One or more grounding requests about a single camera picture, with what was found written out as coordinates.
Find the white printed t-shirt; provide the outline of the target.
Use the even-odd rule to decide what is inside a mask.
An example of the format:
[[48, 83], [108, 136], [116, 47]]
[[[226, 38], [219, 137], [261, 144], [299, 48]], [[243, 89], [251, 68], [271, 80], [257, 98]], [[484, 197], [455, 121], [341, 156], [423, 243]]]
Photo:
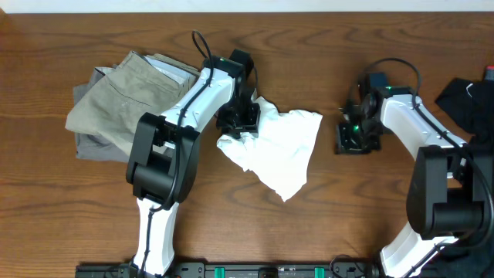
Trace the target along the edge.
[[255, 103], [261, 108], [259, 135], [242, 133], [239, 139], [222, 135], [217, 147], [243, 171], [254, 172], [286, 202], [307, 183], [323, 116], [306, 110], [280, 113], [264, 97]]

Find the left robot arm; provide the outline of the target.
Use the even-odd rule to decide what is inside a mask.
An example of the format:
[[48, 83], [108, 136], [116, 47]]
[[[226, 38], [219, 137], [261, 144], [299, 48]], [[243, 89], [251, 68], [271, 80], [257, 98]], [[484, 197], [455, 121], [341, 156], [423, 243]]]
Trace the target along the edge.
[[140, 210], [131, 277], [163, 277], [172, 264], [178, 206], [195, 182], [201, 133], [210, 120], [235, 139], [259, 135], [260, 106], [254, 101], [256, 89], [247, 84], [254, 68], [251, 55], [240, 49], [228, 58], [210, 56], [177, 104], [139, 119], [126, 173]]

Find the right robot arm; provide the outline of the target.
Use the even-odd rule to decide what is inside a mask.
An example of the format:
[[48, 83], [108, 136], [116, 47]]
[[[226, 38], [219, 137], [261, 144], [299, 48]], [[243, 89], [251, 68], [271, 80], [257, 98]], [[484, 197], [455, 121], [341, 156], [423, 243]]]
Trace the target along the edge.
[[476, 249], [493, 233], [492, 153], [441, 125], [418, 91], [392, 86], [384, 73], [358, 77], [360, 103], [348, 100], [337, 126], [338, 154], [369, 154], [380, 137], [398, 137], [414, 159], [406, 199], [407, 222], [372, 263], [351, 260], [363, 277], [417, 277], [450, 249]]

